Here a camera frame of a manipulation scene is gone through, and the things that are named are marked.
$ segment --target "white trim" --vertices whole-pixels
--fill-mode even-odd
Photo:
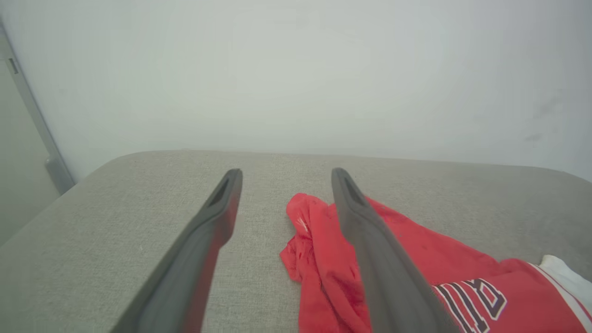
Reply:
[[[551,284],[553,284],[553,286],[557,289],[561,297],[563,297],[565,303],[570,307],[575,316],[578,318],[578,320],[584,327],[584,330],[588,333],[592,333],[592,322],[590,322],[590,319],[588,318],[588,316],[586,315],[578,301],[570,293],[565,291],[563,287],[561,287],[557,282],[555,282],[555,280],[549,274],[543,271],[540,267],[538,267],[537,265],[533,265],[531,263],[529,264],[532,267],[534,267],[537,271],[539,271],[547,280],[549,280]]]
[[[588,314],[592,313],[592,283],[590,281],[572,271],[563,260],[554,255],[544,255],[539,268],[574,296]]]

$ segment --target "couch cushion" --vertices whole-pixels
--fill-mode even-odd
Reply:
[[[592,184],[548,169],[346,156],[136,153],[93,172],[0,248],[0,331],[106,331],[230,168],[244,173],[205,331],[298,328],[279,252],[303,192],[333,202],[343,167],[367,196],[497,259],[553,254],[592,279]]]

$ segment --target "door frame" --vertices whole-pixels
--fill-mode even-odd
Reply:
[[[21,66],[18,63],[17,57],[14,55],[10,42],[8,40],[8,36],[0,24],[0,59],[6,61],[8,69],[10,70],[10,74],[12,76],[12,80],[14,84],[17,86],[18,93],[20,94],[29,115],[33,119],[33,123],[35,124],[35,128],[37,128],[37,132],[39,136],[41,136],[41,140],[49,153],[48,158],[45,161],[45,169],[49,173],[53,184],[55,185],[57,191],[61,194],[64,194],[75,185],[74,179],[70,175],[66,164],[56,146],[55,141],[52,138],[52,134],[49,132],[47,128],[47,124],[45,123],[45,119],[39,111],[39,106],[31,93],[31,89],[29,89],[29,84],[25,76],[22,73]]]

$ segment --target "white wall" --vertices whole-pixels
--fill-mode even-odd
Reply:
[[[588,0],[0,0],[73,176],[154,149],[592,180]]]

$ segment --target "red shirt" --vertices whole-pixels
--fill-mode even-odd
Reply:
[[[518,259],[497,262],[370,198],[368,202],[461,332],[592,332],[590,314],[538,266]],[[280,257],[290,278],[302,284],[300,331],[371,331],[355,252],[341,234],[335,205],[299,193],[286,211],[296,235]]]

